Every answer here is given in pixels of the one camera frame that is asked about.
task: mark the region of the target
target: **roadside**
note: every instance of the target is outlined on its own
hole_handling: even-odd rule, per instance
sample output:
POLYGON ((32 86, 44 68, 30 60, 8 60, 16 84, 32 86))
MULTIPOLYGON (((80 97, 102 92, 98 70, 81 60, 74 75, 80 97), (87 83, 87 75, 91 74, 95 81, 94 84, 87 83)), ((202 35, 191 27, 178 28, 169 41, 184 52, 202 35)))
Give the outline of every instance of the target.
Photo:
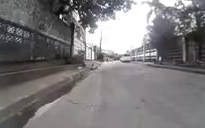
POLYGON ((96 61, 90 61, 87 62, 85 68, 78 69, 76 67, 74 69, 63 70, 35 80, 0 89, 0 127, 11 122, 13 118, 22 115, 24 110, 39 108, 68 93, 78 80, 86 77, 91 72, 91 65, 93 63, 95 63, 95 66, 101 64, 96 61))
POLYGON ((176 66, 176 65, 166 65, 166 64, 154 64, 154 63, 146 63, 146 65, 155 67, 155 68, 167 68, 167 69, 173 69, 173 70, 179 70, 179 71, 185 71, 185 72, 191 72, 191 73, 198 73, 205 75, 205 69, 202 68, 195 68, 195 67, 187 67, 185 65, 182 66, 176 66))

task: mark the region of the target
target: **railing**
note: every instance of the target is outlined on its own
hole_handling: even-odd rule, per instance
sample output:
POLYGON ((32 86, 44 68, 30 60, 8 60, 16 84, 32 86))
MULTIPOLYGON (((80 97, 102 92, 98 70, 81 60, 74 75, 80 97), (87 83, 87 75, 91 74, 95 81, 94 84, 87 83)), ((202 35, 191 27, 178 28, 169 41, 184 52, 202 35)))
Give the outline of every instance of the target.
POLYGON ((0 18, 0 62, 47 60, 67 55, 70 55, 68 42, 0 18))

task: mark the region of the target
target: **wall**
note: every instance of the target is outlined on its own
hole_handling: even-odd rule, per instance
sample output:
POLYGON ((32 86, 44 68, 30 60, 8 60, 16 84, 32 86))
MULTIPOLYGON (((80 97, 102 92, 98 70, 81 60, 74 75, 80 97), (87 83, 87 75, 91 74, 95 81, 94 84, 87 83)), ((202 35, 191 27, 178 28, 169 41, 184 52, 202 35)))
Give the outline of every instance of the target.
POLYGON ((73 55, 78 55, 80 51, 85 52, 85 31, 81 26, 76 26, 74 33, 74 50, 73 55))
POLYGON ((70 44, 69 26, 51 13, 48 8, 47 0, 0 0, 0 18, 70 44))

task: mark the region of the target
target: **sky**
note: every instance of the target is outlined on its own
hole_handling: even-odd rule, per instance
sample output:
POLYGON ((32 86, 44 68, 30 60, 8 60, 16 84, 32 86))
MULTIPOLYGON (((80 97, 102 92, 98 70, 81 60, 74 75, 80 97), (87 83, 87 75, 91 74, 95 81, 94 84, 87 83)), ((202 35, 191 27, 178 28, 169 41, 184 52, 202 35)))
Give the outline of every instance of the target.
MULTIPOLYGON (((148 5, 142 5, 145 0, 135 0, 137 5, 127 12, 117 12, 116 20, 99 22, 98 29, 94 34, 87 33, 86 42, 99 46, 102 30, 102 49, 113 50, 115 53, 123 54, 142 46, 143 36, 147 33, 147 13, 150 11, 148 5)), ((175 0, 160 0, 167 6, 173 6, 175 0)))

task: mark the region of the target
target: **leaves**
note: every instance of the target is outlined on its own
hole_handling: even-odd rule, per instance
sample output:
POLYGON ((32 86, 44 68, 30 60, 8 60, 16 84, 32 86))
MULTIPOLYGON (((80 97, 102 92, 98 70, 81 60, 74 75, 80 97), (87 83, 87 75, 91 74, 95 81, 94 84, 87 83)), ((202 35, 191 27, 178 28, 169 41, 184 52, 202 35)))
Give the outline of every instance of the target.
POLYGON ((57 15, 77 12, 81 25, 93 31, 97 21, 115 19, 116 11, 127 12, 133 4, 133 0, 54 0, 52 8, 57 15))

